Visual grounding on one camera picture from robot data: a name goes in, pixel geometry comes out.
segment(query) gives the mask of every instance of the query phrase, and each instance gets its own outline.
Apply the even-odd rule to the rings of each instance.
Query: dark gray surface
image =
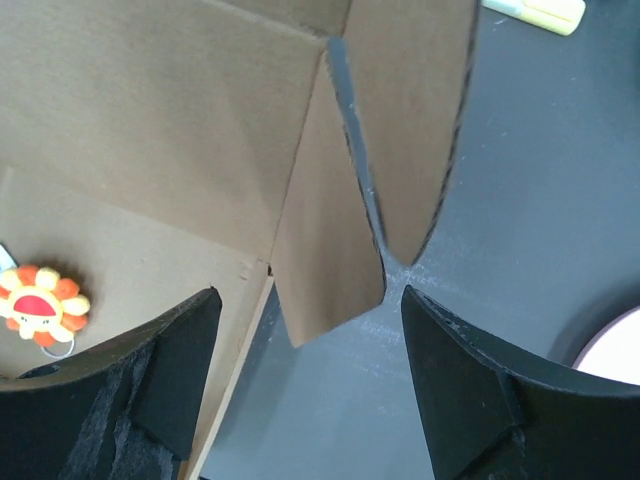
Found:
[[[203,474],[433,478],[399,316],[406,283],[534,353],[570,356],[640,303],[640,2],[592,1],[563,38],[483,12],[458,164],[412,270],[300,350],[262,322]]]

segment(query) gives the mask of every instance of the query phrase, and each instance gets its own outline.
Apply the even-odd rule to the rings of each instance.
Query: brown cardboard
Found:
[[[386,243],[413,264],[452,167],[480,2],[354,0],[345,31]]]
[[[78,351],[136,326],[125,318],[153,319],[208,285],[220,291],[185,478],[197,478],[222,421],[269,265],[295,345],[384,296],[324,35],[346,28],[387,241],[410,263],[449,168],[475,6],[0,5],[0,242],[20,262],[82,281],[93,309]],[[0,337],[0,373],[47,362],[13,332]]]

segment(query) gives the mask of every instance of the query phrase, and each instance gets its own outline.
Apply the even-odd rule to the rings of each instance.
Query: flower toy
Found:
[[[87,324],[89,300],[80,287],[51,268],[24,265],[0,273],[0,315],[7,327],[24,340],[33,340],[43,351],[56,341],[73,342]]]

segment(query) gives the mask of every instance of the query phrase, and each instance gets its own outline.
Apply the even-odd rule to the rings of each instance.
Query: white tag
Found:
[[[0,244],[0,272],[3,272],[9,268],[16,268],[18,264],[13,259],[7,249],[4,248],[2,244]]]

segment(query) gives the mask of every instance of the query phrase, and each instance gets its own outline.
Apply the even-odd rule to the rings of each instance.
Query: white petal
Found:
[[[27,327],[26,325],[20,325],[20,338],[25,340],[29,340],[33,338],[33,334],[35,331],[31,327]]]
[[[78,295],[76,297],[70,298],[69,300],[62,301],[62,309],[69,315],[75,315],[77,317],[87,313],[90,306],[91,305],[89,304],[89,300],[87,300],[87,297],[84,297],[82,295]]]
[[[67,343],[73,340],[73,332],[70,332],[62,325],[54,325],[49,330],[49,333],[58,342]]]
[[[50,268],[41,268],[36,274],[36,287],[53,290],[60,280],[60,274]]]
[[[0,317],[9,318],[11,316],[11,306],[8,300],[0,298]]]
[[[10,268],[0,273],[0,287],[12,292],[21,286],[22,282],[18,278],[18,272],[15,268]]]

